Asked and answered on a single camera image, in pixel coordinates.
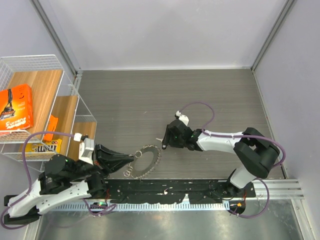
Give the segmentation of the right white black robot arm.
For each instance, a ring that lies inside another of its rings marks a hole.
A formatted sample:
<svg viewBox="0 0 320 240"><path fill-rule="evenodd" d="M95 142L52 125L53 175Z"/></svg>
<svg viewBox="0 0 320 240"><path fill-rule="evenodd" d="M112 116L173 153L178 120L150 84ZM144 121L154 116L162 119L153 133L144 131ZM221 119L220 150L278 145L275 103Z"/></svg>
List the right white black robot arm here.
<svg viewBox="0 0 320 240"><path fill-rule="evenodd" d="M235 154L241 162L228 177L225 191L238 197L256 178L266 179L274 167L280 150L255 128L243 132L220 133L204 129L192 130L182 120L175 119L166 126L162 149L187 148L190 151L219 151Z"/></svg>

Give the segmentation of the silver key with black tag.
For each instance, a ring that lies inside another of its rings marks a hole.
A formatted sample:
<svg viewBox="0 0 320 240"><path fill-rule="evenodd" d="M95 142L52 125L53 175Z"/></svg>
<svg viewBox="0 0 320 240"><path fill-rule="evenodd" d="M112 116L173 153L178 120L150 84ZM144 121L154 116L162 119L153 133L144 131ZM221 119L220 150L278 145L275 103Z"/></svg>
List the silver key with black tag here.
<svg viewBox="0 0 320 240"><path fill-rule="evenodd" d="M165 150L165 149L167 148L168 142L169 142L169 140L168 140L167 137L164 137L164 138L156 138L156 140L158 140L158 141L161 142L161 148L162 148L163 150Z"/></svg>

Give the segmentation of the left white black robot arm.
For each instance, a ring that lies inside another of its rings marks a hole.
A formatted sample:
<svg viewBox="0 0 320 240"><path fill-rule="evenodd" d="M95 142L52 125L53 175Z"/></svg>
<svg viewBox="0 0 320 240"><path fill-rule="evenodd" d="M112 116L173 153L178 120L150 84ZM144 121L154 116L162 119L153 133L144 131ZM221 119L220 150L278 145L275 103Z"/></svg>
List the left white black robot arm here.
<svg viewBox="0 0 320 240"><path fill-rule="evenodd" d="M5 225L27 225L62 204L107 196L107 177L134 161L134 155L109 150L97 144L79 146L78 160L55 154L44 172L19 195L4 197L8 208L2 214Z"/></svg>

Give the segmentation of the metal disc with key rings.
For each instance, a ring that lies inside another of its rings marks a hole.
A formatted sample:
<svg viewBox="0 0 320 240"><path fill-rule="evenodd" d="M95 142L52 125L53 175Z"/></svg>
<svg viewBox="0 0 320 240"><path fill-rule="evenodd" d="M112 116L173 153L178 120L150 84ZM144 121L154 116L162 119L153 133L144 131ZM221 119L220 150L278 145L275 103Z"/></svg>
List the metal disc with key rings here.
<svg viewBox="0 0 320 240"><path fill-rule="evenodd" d="M136 163L146 153L152 153L151 163L143 170L137 170ZM140 150L137 150L133 155L133 161L127 165L126 170L123 172L123 176L132 179L141 180L151 173L161 158L161 150L154 144L148 144L143 146Z"/></svg>

